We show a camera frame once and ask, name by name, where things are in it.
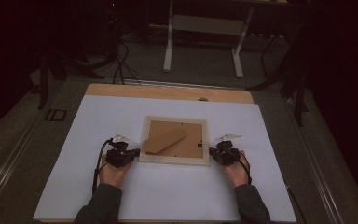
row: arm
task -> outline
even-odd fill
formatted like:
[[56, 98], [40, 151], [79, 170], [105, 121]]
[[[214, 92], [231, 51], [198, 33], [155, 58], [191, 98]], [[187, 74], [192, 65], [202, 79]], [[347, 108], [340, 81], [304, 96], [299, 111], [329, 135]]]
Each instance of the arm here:
[[242, 222], [270, 223], [269, 210], [264, 205], [255, 186], [239, 185], [234, 191]]
[[76, 224], [117, 224], [122, 195], [120, 187], [131, 165], [132, 163], [116, 168], [109, 163], [106, 164], [106, 156], [103, 156], [102, 169], [99, 173], [100, 185], [89, 203], [78, 211]]
[[75, 223], [116, 224], [121, 194], [121, 189], [108, 184], [100, 184], [89, 204], [83, 206], [77, 213]]
[[[241, 162], [250, 169], [245, 153], [241, 150]], [[221, 166], [234, 188], [238, 211], [244, 223], [270, 223], [269, 210], [264, 205], [257, 188], [249, 184], [249, 176], [238, 163]]]

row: hand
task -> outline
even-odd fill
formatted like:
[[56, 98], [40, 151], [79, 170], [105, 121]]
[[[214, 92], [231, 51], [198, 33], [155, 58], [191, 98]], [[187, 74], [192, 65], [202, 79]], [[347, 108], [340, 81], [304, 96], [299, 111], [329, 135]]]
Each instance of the hand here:
[[[250, 171], [251, 166], [245, 159], [245, 152], [240, 150], [240, 154], [243, 155], [241, 155], [240, 161]], [[226, 176], [233, 188], [242, 184], [249, 184], [249, 176], [246, 174], [245, 169], [243, 169], [239, 162], [235, 162], [234, 164], [228, 166], [220, 165], [220, 167], [222, 167], [223, 171], [226, 173]]]
[[106, 155], [103, 155], [101, 164], [101, 167], [103, 168], [99, 173], [100, 183], [120, 188], [124, 182], [124, 176], [126, 175], [127, 171], [130, 170], [131, 166], [132, 162], [123, 167], [116, 168], [110, 163], [106, 164]]

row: metal stand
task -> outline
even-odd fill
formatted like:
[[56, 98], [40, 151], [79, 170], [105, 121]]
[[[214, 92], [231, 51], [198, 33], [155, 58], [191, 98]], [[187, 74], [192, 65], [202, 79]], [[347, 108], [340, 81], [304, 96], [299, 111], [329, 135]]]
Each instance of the metal stand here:
[[172, 64], [172, 32], [173, 29], [187, 30], [195, 32], [222, 34], [222, 35], [238, 35], [239, 41], [232, 50], [232, 58], [235, 67], [235, 73], [238, 78], [243, 77], [240, 52], [243, 39], [246, 37], [246, 32], [249, 27], [249, 22], [252, 18], [254, 9], [249, 8], [245, 21], [222, 20], [212, 18], [202, 18], [184, 15], [173, 14], [173, 0], [170, 1], [170, 12], [168, 18], [168, 43], [165, 50], [164, 72], [171, 71]]

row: gray sleeve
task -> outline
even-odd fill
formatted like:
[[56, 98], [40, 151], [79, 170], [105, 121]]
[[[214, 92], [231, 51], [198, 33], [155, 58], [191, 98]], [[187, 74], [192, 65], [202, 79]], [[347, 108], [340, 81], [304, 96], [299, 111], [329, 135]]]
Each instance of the gray sleeve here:
[[91, 200], [89, 200], [89, 204], [78, 211], [75, 223], [117, 224], [121, 195], [121, 189], [107, 184], [100, 184], [92, 195]]
[[239, 185], [234, 191], [242, 222], [271, 223], [269, 210], [264, 205], [255, 186]]

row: table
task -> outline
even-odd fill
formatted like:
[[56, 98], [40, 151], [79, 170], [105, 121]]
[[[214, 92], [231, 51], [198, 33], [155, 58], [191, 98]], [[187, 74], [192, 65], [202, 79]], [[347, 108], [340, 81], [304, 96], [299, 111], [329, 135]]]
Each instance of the table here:
[[216, 18], [205, 18], [187, 15], [177, 15], [173, 13], [173, 0], [170, 0], [169, 18], [168, 18], [168, 42], [165, 51], [164, 67], [165, 72], [171, 71], [172, 63], [172, 32], [176, 30], [187, 30], [194, 32], [204, 32], [222, 35], [237, 35], [239, 37], [237, 46], [232, 49], [232, 58], [234, 62], [235, 73], [238, 78], [243, 77], [240, 52], [243, 40], [249, 27], [249, 23], [253, 16], [255, 5], [257, 4], [274, 4], [287, 5], [286, 0], [239, 0], [232, 2], [243, 2], [249, 4], [245, 21], [223, 20]]
[[[104, 140], [117, 131], [131, 138], [129, 148], [139, 147], [139, 126], [150, 114], [207, 119], [210, 139], [227, 132], [246, 136], [234, 146], [246, 148], [253, 183], [271, 218], [296, 221], [261, 113], [249, 92], [106, 84], [88, 87], [34, 219], [72, 221], [91, 197], [93, 169]], [[120, 222], [240, 219], [233, 190], [213, 161], [207, 167], [137, 161], [122, 189]]]

